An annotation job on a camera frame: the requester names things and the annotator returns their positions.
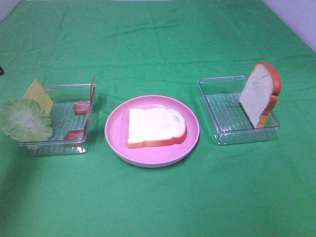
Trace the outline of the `clear plastic container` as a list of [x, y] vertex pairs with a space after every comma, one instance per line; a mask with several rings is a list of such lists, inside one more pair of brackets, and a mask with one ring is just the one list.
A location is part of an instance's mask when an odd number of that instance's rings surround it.
[[94, 117], [94, 100], [96, 97], [96, 86], [88, 128], [85, 132], [83, 143], [79, 146], [66, 146], [66, 143], [80, 142], [80, 140], [65, 140], [69, 130], [84, 129], [86, 114], [77, 115], [74, 112], [74, 103], [79, 100], [90, 100], [90, 84], [69, 84], [46, 86], [45, 89], [54, 102], [50, 113], [53, 135], [47, 141], [42, 142], [19, 142], [18, 145], [26, 147], [31, 156], [53, 156], [82, 154], [87, 151], [87, 138], [92, 130]]
[[266, 126], [254, 128], [241, 103], [240, 94], [246, 76], [201, 79], [198, 87], [201, 102], [213, 136], [219, 145], [244, 144], [275, 140], [280, 124], [271, 113]]

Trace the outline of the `green lettuce leaf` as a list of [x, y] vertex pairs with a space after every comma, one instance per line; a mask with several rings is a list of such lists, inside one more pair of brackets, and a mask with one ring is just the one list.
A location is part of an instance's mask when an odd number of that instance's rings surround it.
[[16, 99], [0, 107], [0, 128], [18, 142], [42, 142], [53, 135], [51, 118], [33, 99]]

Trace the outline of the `bacon strip front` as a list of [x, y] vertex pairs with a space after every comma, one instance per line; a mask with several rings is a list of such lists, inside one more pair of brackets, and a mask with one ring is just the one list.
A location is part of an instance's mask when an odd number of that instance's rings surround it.
[[90, 111], [86, 114], [86, 121], [85, 121], [85, 125], [84, 125], [84, 129], [81, 130], [69, 130], [65, 136], [65, 140], [69, 141], [69, 140], [80, 140], [80, 142], [75, 142], [75, 143], [66, 143], [66, 146], [79, 146], [81, 145], [84, 141], [84, 135], [85, 132], [88, 128], [88, 124], [89, 124], [89, 120], [90, 120], [90, 115], [91, 115], [91, 109]]

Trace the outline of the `toast bread slice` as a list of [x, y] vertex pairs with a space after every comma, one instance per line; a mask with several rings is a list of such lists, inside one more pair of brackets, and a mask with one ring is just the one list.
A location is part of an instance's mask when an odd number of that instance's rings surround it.
[[186, 121], [177, 110], [129, 109], [127, 146], [130, 149], [181, 144], [186, 137]]
[[277, 70], [270, 63], [258, 62], [239, 97], [239, 102], [254, 128], [265, 127], [280, 92], [281, 78]]

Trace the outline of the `yellow cheese slice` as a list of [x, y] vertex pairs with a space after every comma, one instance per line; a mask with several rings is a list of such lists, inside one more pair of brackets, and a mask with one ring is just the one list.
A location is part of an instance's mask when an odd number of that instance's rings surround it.
[[54, 102], [46, 89], [36, 79], [33, 80], [32, 84], [27, 89], [23, 99], [33, 99], [48, 115], [50, 115], [54, 105]]

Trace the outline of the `pink round plate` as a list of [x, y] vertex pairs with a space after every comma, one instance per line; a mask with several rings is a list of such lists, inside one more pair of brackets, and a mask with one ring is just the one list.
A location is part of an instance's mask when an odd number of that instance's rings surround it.
[[[128, 110], [163, 107], [179, 111], [187, 124], [187, 137], [181, 144], [129, 149]], [[127, 100], [108, 116], [104, 133], [109, 146], [122, 160], [132, 165], [155, 168], [174, 164], [185, 158], [198, 142], [200, 126], [194, 112], [184, 103], [162, 95], [145, 95]]]

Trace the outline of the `bacon strip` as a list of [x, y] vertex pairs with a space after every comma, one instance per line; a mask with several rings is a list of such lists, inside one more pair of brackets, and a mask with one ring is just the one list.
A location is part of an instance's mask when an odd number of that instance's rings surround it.
[[83, 101], [79, 100], [74, 103], [74, 112], [77, 115], [87, 114], [92, 106], [93, 98], [94, 98], [94, 91], [95, 91], [95, 76], [92, 78], [92, 82], [90, 85], [90, 100]]
[[91, 115], [91, 109], [90, 111], [86, 114], [86, 121], [85, 121], [85, 125], [84, 125], [84, 129], [81, 130], [69, 130], [65, 136], [65, 140], [69, 141], [69, 140], [80, 140], [80, 142], [75, 142], [75, 143], [66, 143], [66, 146], [79, 146], [81, 145], [84, 141], [84, 135], [85, 132], [88, 128], [88, 124], [89, 124], [89, 120], [90, 120], [90, 115]]

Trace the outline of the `green tablecloth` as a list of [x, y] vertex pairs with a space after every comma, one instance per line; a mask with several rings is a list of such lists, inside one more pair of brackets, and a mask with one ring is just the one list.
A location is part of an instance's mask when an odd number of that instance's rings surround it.
[[[278, 70], [277, 138], [219, 146], [198, 80]], [[259, 0], [23, 1], [0, 25], [0, 100], [96, 79], [85, 154], [30, 157], [0, 137], [3, 237], [313, 237], [316, 55]], [[118, 158], [108, 115], [145, 94], [176, 98], [200, 124], [182, 161], [146, 169]]]

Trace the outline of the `clear right plastic container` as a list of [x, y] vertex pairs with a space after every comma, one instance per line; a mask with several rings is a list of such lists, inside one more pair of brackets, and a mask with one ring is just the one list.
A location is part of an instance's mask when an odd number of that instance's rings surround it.
[[271, 113], [266, 126], [254, 128], [241, 103], [240, 94], [246, 76], [201, 79], [198, 87], [201, 102], [213, 136], [219, 145], [244, 144], [275, 140], [280, 124]]

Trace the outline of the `clear left plastic container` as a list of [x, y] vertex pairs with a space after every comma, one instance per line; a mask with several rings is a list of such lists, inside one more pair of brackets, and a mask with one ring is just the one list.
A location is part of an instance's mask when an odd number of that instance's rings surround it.
[[19, 142], [18, 145], [26, 147], [31, 156], [53, 156], [82, 154], [87, 151], [87, 138], [92, 130], [94, 117], [94, 100], [96, 97], [96, 86], [88, 128], [85, 132], [83, 143], [79, 146], [66, 146], [66, 143], [80, 142], [80, 140], [65, 140], [69, 130], [84, 129], [86, 114], [77, 115], [74, 112], [74, 103], [79, 100], [90, 100], [90, 84], [69, 84], [46, 86], [45, 89], [54, 102], [50, 113], [53, 135], [47, 141], [42, 142]]

